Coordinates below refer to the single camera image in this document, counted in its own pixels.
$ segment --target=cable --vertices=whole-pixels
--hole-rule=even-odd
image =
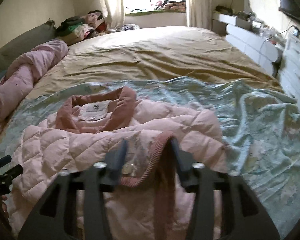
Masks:
[[[290,25],[291,22],[292,22],[292,19],[291,19],[290,22],[288,23],[287,28],[289,28],[289,25]]]
[[[265,40],[265,41],[262,43],[262,45],[261,45],[261,47],[260,47],[260,50],[259,50],[259,65],[260,65],[260,61],[261,61],[261,50],[262,50],[263,45],[266,43],[266,41],[269,41],[269,40],[271,40],[273,37],[277,37],[278,35],[287,32],[287,31],[290,30],[290,28],[292,28],[292,27],[297,28],[297,26],[291,25],[287,30],[285,30],[285,31],[283,31],[283,32],[281,32],[281,33],[278,33],[278,34],[276,34],[276,35],[270,37],[269,39]]]

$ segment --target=dark cushion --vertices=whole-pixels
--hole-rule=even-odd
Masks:
[[[52,20],[29,30],[0,49],[0,76],[10,64],[21,54],[30,51],[39,44],[56,38],[55,22]]]

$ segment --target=bed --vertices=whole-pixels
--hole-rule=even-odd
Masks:
[[[223,38],[203,29],[162,27],[82,41],[39,80],[0,136],[0,158],[22,131],[71,95],[123,85],[138,97],[215,112],[227,166],[266,207],[281,238],[300,219],[300,114],[275,78]]]

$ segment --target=white drawer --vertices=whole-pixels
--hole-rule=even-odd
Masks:
[[[295,90],[300,90],[300,67],[288,60],[286,56],[282,59],[280,71],[289,77],[290,83]]]
[[[280,72],[278,74],[280,84],[284,90],[284,92],[291,98],[297,100],[297,107],[300,112],[300,91],[296,91],[291,86],[290,78],[285,75],[285,73]]]
[[[289,58],[294,60],[296,64],[300,65],[300,40],[290,36],[287,40],[285,53]]]
[[[291,86],[290,78],[286,76],[284,72],[280,72],[278,74],[278,80],[280,85],[282,86],[284,92],[291,98],[298,100],[298,93],[296,90]]]

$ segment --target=white curtain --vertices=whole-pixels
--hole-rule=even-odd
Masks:
[[[124,22],[123,0],[100,0],[104,17],[111,29],[118,28]]]
[[[186,0],[189,27],[211,29],[211,0]]]

